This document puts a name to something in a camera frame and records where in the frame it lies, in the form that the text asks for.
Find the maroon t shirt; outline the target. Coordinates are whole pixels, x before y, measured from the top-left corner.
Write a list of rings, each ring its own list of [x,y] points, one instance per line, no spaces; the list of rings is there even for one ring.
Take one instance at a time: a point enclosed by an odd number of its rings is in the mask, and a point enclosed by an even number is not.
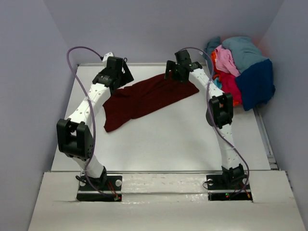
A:
[[[199,92],[191,82],[164,79],[164,74],[117,89],[103,104],[104,129],[112,132],[132,119],[138,119]]]

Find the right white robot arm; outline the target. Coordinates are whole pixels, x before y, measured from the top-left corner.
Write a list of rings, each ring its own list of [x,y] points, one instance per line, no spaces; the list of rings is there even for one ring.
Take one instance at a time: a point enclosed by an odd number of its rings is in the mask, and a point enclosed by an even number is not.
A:
[[[208,124],[215,131],[221,153],[220,175],[206,177],[207,188],[233,191],[238,194],[246,189],[249,167],[234,146],[232,136],[233,97],[214,84],[213,76],[207,75],[199,62],[193,62],[188,50],[175,53],[175,61],[166,63],[165,79],[172,78],[181,83],[193,82],[199,90],[205,91]]]

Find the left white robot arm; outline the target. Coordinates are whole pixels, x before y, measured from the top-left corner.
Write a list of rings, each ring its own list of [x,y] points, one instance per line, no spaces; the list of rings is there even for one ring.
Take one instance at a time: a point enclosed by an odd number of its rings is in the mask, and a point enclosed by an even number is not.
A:
[[[94,155],[96,115],[102,105],[120,87],[134,80],[126,58],[112,55],[103,59],[105,68],[92,81],[90,89],[76,110],[56,125],[59,151],[78,163],[89,186],[101,190],[106,186],[106,168]]]

